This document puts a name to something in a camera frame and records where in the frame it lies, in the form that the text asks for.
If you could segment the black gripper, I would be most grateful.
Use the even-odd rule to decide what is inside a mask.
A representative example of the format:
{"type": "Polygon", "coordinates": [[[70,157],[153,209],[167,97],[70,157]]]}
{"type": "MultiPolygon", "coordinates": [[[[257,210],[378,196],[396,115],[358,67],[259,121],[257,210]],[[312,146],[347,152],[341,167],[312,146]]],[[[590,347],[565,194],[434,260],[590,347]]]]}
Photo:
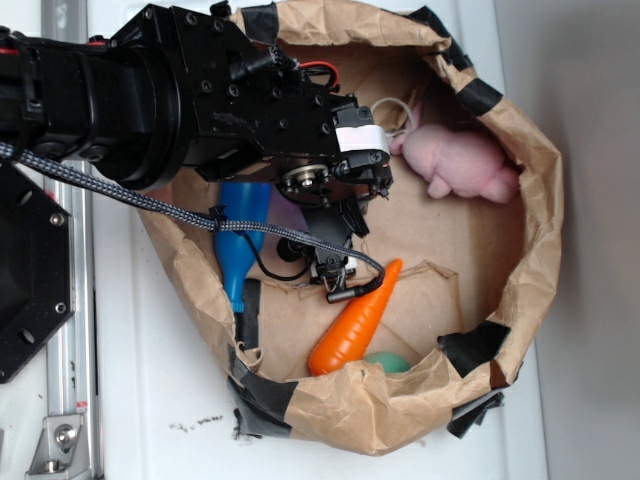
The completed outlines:
{"type": "Polygon", "coordinates": [[[287,200],[365,236],[367,204],[393,176],[382,130],[327,67],[305,67],[280,46],[255,45],[229,6],[208,13],[148,5],[109,51],[140,89],[145,140],[118,163],[132,190],[168,183],[181,168],[209,182],[269,183],[287,200]]]}

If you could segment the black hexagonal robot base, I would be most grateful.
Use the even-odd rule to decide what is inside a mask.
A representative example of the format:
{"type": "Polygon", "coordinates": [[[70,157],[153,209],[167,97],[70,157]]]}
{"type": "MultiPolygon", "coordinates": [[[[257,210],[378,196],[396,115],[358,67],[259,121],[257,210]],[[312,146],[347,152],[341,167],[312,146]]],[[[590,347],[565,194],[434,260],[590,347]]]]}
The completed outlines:
{"type": "Polygon", "coordinates": [[[1,382],[11,382],[73,312],[70,216],[1,166],[1,382]]]}

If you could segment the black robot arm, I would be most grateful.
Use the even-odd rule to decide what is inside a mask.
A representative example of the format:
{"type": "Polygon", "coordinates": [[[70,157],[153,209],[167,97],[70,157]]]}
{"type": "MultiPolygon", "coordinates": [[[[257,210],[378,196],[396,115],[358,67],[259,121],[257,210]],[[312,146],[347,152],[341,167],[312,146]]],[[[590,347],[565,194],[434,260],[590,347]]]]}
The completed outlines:
{"type": "Polygon", "coordinates": [[[269,183],[367,233],[393,182],[384,132],[337,83],[279,46],[255,45],[219,3],[148,5],[93,45],[1,34],[1,138],[78,156],[131,190],[190,168],[208,182],[269,183]]]}

